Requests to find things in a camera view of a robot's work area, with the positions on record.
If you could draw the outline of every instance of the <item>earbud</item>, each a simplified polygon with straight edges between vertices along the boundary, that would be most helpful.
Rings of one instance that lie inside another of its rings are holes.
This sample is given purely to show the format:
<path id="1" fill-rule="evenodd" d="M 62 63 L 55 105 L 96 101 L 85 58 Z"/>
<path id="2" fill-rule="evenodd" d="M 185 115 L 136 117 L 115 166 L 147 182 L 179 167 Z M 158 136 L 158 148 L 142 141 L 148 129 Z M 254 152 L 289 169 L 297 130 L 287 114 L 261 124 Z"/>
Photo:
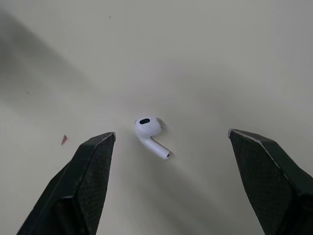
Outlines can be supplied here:
<path id="1" fill-rule="evenodd" d="M 156 117 L 144 117 L 135 121 L 135 132 L 143 145 L 159 157 L 167 160 L 172 153 L 151 138 L 160 134 L 161 131 L 162 127 Z"/>

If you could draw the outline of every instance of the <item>white earbud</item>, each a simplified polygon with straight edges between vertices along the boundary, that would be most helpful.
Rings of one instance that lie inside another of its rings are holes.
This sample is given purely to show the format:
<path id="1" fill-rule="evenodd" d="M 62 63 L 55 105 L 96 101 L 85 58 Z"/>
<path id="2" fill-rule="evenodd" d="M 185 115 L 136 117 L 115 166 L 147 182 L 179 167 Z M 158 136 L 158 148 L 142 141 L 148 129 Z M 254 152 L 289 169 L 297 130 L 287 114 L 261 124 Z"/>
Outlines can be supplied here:
<path id="1" fill-rule="evenodd" d="M 156 117 L 144 117 L 135 121 L 135 132 L 143 145 L 159 157 L 167 160 L 172 153 L 151 138 L 160 134 L 161 131 L 162 127 Z"/>

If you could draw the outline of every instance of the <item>red speck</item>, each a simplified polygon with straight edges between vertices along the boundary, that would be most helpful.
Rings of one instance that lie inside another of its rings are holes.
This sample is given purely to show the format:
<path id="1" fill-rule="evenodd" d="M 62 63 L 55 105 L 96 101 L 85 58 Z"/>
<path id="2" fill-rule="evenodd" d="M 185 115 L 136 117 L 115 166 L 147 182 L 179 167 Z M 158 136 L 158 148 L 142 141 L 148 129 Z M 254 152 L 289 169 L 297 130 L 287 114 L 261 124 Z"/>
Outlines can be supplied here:
<path id="1" fill-rule="evenodd" d="M 63 140 L 62 140 L 61 145 L 63 145 L 63 144 L 64 144 L 67 140 L 68 140 L 67 136 L 66 136 L 66 135 L 64 135 L 64 136 L 63 136 Z"/>

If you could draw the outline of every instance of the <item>white surface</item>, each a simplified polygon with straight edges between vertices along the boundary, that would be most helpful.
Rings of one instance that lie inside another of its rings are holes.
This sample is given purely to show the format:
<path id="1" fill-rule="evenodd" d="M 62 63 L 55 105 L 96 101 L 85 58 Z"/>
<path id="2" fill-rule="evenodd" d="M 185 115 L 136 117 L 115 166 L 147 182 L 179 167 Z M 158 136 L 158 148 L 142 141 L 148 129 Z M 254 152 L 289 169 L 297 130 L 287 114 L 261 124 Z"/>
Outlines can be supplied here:
<path id="1" fill-rule="evenodd" d="M 313 1 L 1 3 L 48 45 L 6 29 L 17 36 L 1 47 L 1 233 L 107 131 L 117 141 L 98 234 L 262 235 L 229 128 L 278 141 L 313 175 Z M 170 161 L 134 135 L 150 114 L 166 123 L 156 140 Z"/>

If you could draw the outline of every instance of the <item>earbud stem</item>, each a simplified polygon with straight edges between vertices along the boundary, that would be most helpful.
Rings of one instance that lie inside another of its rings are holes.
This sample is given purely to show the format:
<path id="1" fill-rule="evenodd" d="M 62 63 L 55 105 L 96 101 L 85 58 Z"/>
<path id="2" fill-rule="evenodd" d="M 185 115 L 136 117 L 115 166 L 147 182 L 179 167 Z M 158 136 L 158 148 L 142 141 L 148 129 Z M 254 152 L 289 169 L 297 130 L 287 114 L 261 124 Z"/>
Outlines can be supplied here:
<path id="1" fill-rule="evenodd" d="M 144 146 L 146 146 L 148 149 L 153 151 L 155 154 L 157 154 L 159 157 L 163 158 L 164 160 L 167 160 L 171 157 L 171 152 L 168 151 L 166 148 L 164 148 L 162 145 L 157 143 L 151 138 L 139 138 L 139 140 L 143 143 Z"/>

